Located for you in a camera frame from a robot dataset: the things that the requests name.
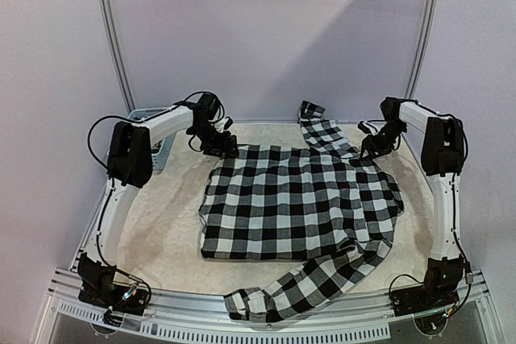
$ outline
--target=plastic basket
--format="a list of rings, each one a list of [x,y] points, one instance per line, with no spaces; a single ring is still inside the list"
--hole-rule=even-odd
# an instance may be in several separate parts
[[[154,114],[158,114],[167,108],[152,108],[152,109],[136,109],[129,113],[128,118],[132,120],[140,120]],[[170,135],[165,137],[158,144],[152,145],[152,168],[154,171],[163,171],[164,166],[167,164],[170,150],[174,143],[176,135]]]

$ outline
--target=shirt sleeve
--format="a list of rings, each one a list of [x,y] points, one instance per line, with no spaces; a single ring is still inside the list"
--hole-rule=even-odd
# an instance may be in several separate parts
[[[354,148],[333,120],[323,119],[324,108],[304,101],[299,109],[301,133],[310,148],[339,158],[356,157]]]
[[[276,322],[323,305],[358,284],[390,251],[387,241],[356,242],[310,259],[267,288],[240,289],[224,297],[234,320]]]

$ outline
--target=gray basket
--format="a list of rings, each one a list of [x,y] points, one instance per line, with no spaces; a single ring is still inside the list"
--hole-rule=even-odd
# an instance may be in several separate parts
[[[167,108],[152,108],[152,109],[136,109],[129,113],[128,118],[132,120],[140,120],[142,118],[153,116],[158,114]],[[164,166],[167,164],[170,150],[174,143],[176,135],[170,135],[165,137],[158,144],[152,146],[152,167],[154,171],[163,171]]]

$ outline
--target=checkered cloth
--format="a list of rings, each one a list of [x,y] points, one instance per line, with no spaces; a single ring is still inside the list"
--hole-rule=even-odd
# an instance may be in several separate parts
[[[245,145],[210,174],[202,256],[303,259],[266,288],[224,297],[231,318],[280,321],[335,298],[387,256],[403,211],[394,178],[359,160],[324,109],[303,102],[309,149]]]

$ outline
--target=robotic arm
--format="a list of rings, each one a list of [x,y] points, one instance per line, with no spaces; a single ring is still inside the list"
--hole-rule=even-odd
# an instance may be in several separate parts
[[[381,103],[385,125],[362,142],[362,158],[374,159],[394,150],[407,124],[424,134],[421,166],[434,198],[435,237],[421,286],[390,294],[396,316],[449,305],[459,297],[456,288],[465,271],[472,283],[469,261],[460,246],[459,184],[467,154],[462,122],[450,114],[438,114],[415,100],[387,97]],[[359,128],[368,132],[361,123]]]
[[[220,107],[221,103],[215,95],[203,93],[197,103],[179,102],[145,121],[127,120],[114,126],[107,160],[108,182],[101,212],[77,266],[83,281],[79,300],[110,307],[111,311],[143,314],[150,301],[150,288],[140,288],[141,284],[146,284],[142,279],[121,271],[115,264],[131,204],[139,189],[152,176],[151,145],[186,129],[187,134],[196,135],[201,140],[204,154],[236,157],[236,137],[226,131],[232,124],[231,119],[214,122]],[[116,272],[127,276],[133,285],[128,288],[114,284]]]

